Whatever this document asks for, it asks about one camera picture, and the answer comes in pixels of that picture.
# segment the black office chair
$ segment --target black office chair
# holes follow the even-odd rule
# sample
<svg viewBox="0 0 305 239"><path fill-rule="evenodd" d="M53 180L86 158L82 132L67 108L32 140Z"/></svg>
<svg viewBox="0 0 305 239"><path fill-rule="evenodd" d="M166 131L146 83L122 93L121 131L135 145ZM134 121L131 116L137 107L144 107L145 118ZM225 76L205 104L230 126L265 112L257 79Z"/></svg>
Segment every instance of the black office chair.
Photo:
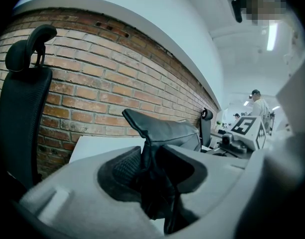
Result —
<svg viewBox="0 0 305 239"><path fill-rule="evenodd" d="M9 70L0 96L0 158L8 171L16 197L40 181L36 148L40 119L52 80L52 70L44 67L44 43L54 38L56 28L42 25L27 40L14 43L5 58ZM31 55L37 52L34 68Z"/></svg>
<svg viewBox="0 0 305 239"><path fill-rule="evenodd" d="M205 147L209 147L211 143L211 119L213 113L204 108L200 116L200 138L201 143Z"/></svg>

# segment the white desk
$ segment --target white desk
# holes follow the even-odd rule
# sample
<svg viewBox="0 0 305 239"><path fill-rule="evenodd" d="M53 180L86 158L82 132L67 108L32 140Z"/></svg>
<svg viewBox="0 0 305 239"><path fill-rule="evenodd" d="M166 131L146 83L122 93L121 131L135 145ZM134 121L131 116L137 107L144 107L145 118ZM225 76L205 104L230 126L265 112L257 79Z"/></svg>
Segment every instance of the white desk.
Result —
<svg viewBox="0 0 305 239"><path fill-rule="evenodd" d="M81 136L69 162L131 146L141 146L142 151L145 140L141 137Z"/></svg>

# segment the cap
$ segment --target cap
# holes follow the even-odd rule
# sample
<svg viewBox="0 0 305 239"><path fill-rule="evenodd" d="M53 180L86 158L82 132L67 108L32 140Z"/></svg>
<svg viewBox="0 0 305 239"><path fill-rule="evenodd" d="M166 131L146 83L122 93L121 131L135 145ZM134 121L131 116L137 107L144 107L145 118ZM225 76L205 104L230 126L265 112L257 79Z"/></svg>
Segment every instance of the cap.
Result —
<svg viewBox="0 0 305 239"><path fill-rule="evenodd" d="M254 95L254 94L261 94L261 92L259 92L258 90L253 90L252 95Z"/></svg>

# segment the brick wall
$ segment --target brick wall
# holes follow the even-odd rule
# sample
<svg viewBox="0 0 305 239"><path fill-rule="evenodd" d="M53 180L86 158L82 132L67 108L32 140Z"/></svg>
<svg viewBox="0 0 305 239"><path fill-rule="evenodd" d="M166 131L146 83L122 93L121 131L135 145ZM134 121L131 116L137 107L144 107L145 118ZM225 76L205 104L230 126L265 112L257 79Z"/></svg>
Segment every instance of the brick wall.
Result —
<svg viewBox="0 0 305 239"><path fill-rule="evenodd" d="M206 107L215 121L217 106L169 51L131 26L81 10L39 10L14 19L0 37L0 92L9 47L41 24L58 32L46 45L53 80L38 138L43 177L69 161L81 135L138 136L121 114L125 108L197 125Z"/></svg>

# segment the ceiling light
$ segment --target ceiling light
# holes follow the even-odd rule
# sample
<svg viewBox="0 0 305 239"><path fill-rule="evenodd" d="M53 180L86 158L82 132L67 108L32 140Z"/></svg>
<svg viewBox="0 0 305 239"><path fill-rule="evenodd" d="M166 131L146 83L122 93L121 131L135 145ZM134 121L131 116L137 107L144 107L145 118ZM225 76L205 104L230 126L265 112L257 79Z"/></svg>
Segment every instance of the ceiling light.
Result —
<svg viewBox="0 0 305 239"><path fill-rule="evenodd" d="M272 51L275 46L276 35L277 35L277 24L270 25L269 34L268 34L268 43L267 50Z"/></svg>

